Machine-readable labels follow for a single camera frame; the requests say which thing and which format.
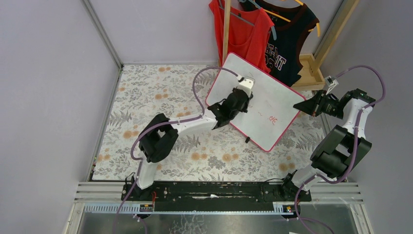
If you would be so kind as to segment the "pink framed whiteboard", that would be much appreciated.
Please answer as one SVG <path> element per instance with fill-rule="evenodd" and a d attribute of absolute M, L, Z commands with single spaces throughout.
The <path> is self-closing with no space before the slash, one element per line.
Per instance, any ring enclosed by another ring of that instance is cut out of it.
<path fill-rule="evenodd" d="M 223 67 L 253 80 L 253 98 L 247 113 L 239 113 L 218 132 L 225 140 L 234 134 L 235 144 L 253 144 L 270 152 L 298 116 L 299 110 L 293 106 L 305 101 L 305 97 L 237 54 L 230 53 Z"/>

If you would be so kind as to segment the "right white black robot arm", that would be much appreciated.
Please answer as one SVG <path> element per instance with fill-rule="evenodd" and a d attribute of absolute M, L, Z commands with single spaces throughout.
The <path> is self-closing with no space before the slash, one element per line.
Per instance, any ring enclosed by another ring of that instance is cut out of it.
<path fill-rule="evenodd" d="M 319 90 L 309 100 L 294 104 L 295 109 L 313 117 L 327 114 L 344 123 L 336 125 L 315 148 L 309 165 L 283 179 L 280 196 L 292 200 L 317 182 L 339 183 L 345 179 L 372 147 L 364 129 L 374 105 L 375 99 L 360 89 L 348 91 L 341 99 Z"/>

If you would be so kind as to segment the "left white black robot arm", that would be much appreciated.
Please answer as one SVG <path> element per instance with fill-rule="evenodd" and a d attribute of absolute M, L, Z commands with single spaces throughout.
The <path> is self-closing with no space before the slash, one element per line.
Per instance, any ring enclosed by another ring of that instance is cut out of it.
<path fill-rule="evenodd" d="M 169 156 L 179 137 L 228 125 L 238 113 L 247 113 L 252 98 L 252 90 L 239 85 L 227 98 L 205 109 L 202 115 L 187 119 L 170 119 L 163 113 L 156 115 L 138 139 L 143 160 L 135 177 L 139 189 L 152 186 L 157 164 Z"/>

